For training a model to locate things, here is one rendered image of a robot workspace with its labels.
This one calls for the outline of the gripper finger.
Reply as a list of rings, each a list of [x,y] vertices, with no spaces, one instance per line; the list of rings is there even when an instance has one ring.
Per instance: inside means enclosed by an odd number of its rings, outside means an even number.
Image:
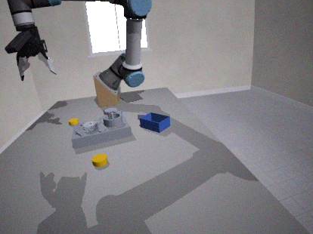
[[[20,51],[17,52],[17,65],[20,72],[21,80],[24,79],[24,71],[29,68],[30,63],[28,63],[28,59],[20,54]]]
[[[35,47],[38,58],[45,63],[45,65],[50,69],[51,72],[57,74],[53,66],[54,61],[46,56],[45,50],[42,47],[39,47],[37,44],[35,44]]]

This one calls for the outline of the yellow short cylinder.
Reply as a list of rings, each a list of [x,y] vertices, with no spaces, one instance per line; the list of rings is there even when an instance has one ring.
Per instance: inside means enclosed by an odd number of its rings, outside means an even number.
[[[74,124],[79,123],[78,119],[70,119],[68,122],[69,122],[69,125],[74,125]]]
[[[92,163],[95,167],[101,167],[106,165],[107,163],[107,156],[103,153],[101,154],[97,154],[95,156],[92,157]]]

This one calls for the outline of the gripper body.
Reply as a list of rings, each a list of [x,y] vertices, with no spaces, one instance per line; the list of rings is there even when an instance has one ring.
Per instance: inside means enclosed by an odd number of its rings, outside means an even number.
[[[18,32],[30,31],[30,33],[32,34],[31,38],[20,49],[20,54],[26,58],[35,57],[36,55],[38,55],[36,52],[35,44],[37,44],[39,47],[41,46],[42,48],[44,48],[43,43],[45,43],[45,40],[40,39],[37,26],[35,26],[35,24],[26,24],[22,26],[17,26],[16,30]],[[35,40],[40,40],[40,41],[35,41]],[[46,49],[45,52],[48,52],[48,50]]]

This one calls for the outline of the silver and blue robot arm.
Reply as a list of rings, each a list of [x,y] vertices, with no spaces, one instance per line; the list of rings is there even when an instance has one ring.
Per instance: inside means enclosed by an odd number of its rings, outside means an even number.
[[[34,24],[33,8],[60,5],[61,1],[109,2],[122,5],[126,18],[126,52],[122,53],[99,78],[109,88],[116,90],[122,79],[131,88],[144,81],[141,59],[143,21],[152,7],[152,0],[7,0],[14,26]],[[23,13],[22,13],[23,12]],[[5,47],[8,54],[18,52],[31,38],[29,31],[19,32]]]

